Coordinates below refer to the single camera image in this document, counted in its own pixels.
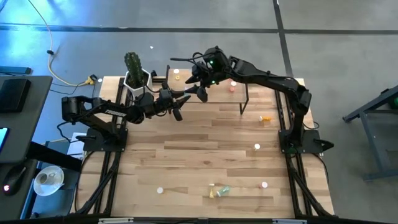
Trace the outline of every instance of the metal leg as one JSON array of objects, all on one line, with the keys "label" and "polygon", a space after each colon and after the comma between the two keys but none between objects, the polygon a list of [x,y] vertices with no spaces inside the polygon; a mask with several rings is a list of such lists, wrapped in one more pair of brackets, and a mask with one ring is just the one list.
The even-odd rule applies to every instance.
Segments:
[{"label": "metal leg", "polygon": [[375,174],[365,174],[363,175],[363,180],[364,181],[372,181],[380,178],[386,178],[386,177],[395,177],[398,176],[398,170],[387,170],[383,172],[378,172]]},{"label": "metal leg", "polygon": [[379,170],[388,170],[390,168],[390,160],[388,158],[387,152],[383,149],[378,149],[374,139],[376,136],[372,133],[369,127],[367,114],[360,112],[360,118],[362,121],[363,128],[365,129],[366,136],[371,147],[371,150],[376,158],[376,164]]},{"label": "metal leg", "polygon": [[375,110],[380,106],[386,104],[390,98],[395,98],[395,97],[398,97],[398,85],[384,92],[383,94],[379,95],[374,100],[370,101],[369,103],[366,103],[362,107],[354,110],[349,115],[344,116],[343,120],[348,123],[353,119],[358,118],[361,112],[367,110]]},{"label": "metal leg", "polygon": [[81,160],[65,155],[61,152],[57,152],[41,144],[37,144],[36,142],[30,143],[26,157],[28,159],[37,159],[38,161],[48,162],[49,164],[54,164],[77,172],[80,171]]},{"label": "metal leg", "polygon": [[246,106],[249,103],[249,88],[248,88],[248,84],[245,83],[244,87],[246,88],[246,102],[244,103],[243,109],[242,109],[242,103],[239,104],[239,109],[241,111],[241,115],[243,114],[244,109],[246,109]]}]

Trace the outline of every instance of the yellow cable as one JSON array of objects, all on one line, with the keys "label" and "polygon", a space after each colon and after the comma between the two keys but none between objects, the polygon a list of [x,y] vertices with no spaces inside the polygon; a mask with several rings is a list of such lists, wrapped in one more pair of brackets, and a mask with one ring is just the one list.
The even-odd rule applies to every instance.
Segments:
[{"label": "yellow cable", "polygon": [[[52,40],[52,33],[51,33],[51,30],[50,30],[50,27],[49,27],[49,25],[47,24],[47,22],[45,21],[45,19],[43,18],[43,16],[41,15],[41,13],[39,12],[39,10],[36,9],[36,7],[33,5],[33,3],[32,3],[30,0],[28,0],[28,1],[29,1],[29,3],[33,6],[33,8],[36,10],[36,12],[39,14],[39,16],[42,18],[42,20],[43,20],[45,26],[47,27],[47,30],[49,31],[50,39],[51,39],[50,50],[52,51],[52,43],[53,43],[53,40]],[[70,85],[70,86],[83,86],[83,85],[88,85],[88,82],[90,82],[89,80],[87,80],[87,81],[85,81],[85,82],[83,82],[83,83],[81,83],[81,84],[71,84],[71,83],[68,83],[67,81],[63,80],[62,78],[58,77],[58,76],[53,72],[53,70],[51,69],[51,55],[50,55],[50,54],[49,54],[49,60],[48,60],[48,63],[47,63],[47,67],[49,68],[49,71],[51,72],[51,74],[52,74],[56,79],[60,80],[61,82],[65,83],[65,84],[67,84],[67,85]]]}]

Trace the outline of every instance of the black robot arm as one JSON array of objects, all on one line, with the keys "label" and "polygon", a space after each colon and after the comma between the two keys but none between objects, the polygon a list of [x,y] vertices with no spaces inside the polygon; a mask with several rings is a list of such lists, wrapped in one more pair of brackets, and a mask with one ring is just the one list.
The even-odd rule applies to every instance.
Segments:
[{"label": "black robot arm", "polygon": [[[140,124],[144,118],[151,118],[167,111],[173,111],[175,119],[181,121],[180,108],[189,98],[190,95],[184,96],[183,91],[171,90],[166,83],[162,84],[162,88],[159,90],[159,97],[156,100],[151,93],[144,93],[136,97],[134,104],[131,106],[119,105],[101,98],[85,96],[64,97],[62,98],[62,119],[72,124],[81,122],[100,132],[104,139],[117,138],[116,127],[112,127],[111,123],[104,122],[94,114],[110,114],[125,118],[130,123]],[[91,104],[91,109],[86,109],[85,103]]]},{"label": "black robot arm", "polygon": [[[195,59],[198,58],[203,58],[204,62],[196,62]],[[229,78],[236,82],[254,83],[285,93],[292,108],[294,123],[289,130],[279,131],[283,153],[306,152],[303,148],[304,144],[307,152],[312,153],[320,153],[333,147],[332,143],[319,139],[318,131],[304,130],[303,120],[310,107],[312,95],[297,80],[259,70],[253,64],[233,56],[227,58],[218,47],[208,49],[197,58],[171,58],[171,60],[187,60],[195,64],[192,67],[192,76],[185,83],[198,82],[199,86],[194,85],[185,91],[196,93],[203,102],[207,101],[206,88],[214,84],[218,85]]]}]

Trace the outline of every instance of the gray floor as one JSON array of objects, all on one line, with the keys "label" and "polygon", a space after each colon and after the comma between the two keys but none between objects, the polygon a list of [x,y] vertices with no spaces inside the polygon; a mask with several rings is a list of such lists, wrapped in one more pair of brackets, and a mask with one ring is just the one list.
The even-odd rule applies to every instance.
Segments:
[{"label": "gray floor", "polygon": [[[276,29],[272,0],[140,0],[32,1],[51,25],[95,27],[176,27]],[[286,29],[398,29],[395,0],[279,0]],[[42,24],[25,0],[9,0],[0,22]],[[123,56],[136,51],[144,68],[164,74],[170,57],[189,57],[219,45],[226,54],[245,58],[264,70],[285,75],[278,34],[54,32],[57,57],[53,69],[78,83],[88,75],[123,75]],[[359,121],[341,117],[398,84],[398,35],[287,35],[295,77],[305,79],[313,94],[311,108],[323,139],[335,143],[325,153],[330,191],[337,215],[344,218],[397,223],[398,178],[362,181],[375,163]],[[47,32],[0,31],[0,63],[29,66],[34,75],[50,75]],[[72,91],[53,86],[54,90]],[[92,87],[76,95],[91,95]],[[59,139],[60,99],[50,93],[34,136],[37,142]],[[65,134],[82,132],[65,126]]]}]

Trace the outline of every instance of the orange object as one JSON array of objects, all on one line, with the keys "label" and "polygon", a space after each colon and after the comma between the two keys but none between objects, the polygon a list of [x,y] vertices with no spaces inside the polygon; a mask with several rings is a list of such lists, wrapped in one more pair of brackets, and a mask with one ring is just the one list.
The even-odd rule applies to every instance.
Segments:
[{"label": "orange object", "polygon": [[260,118],[259,118],[259,121],[270,121],[270,120],[272,120],[272,118],[271,117],[269,117],[269,116],[260,116]]}]

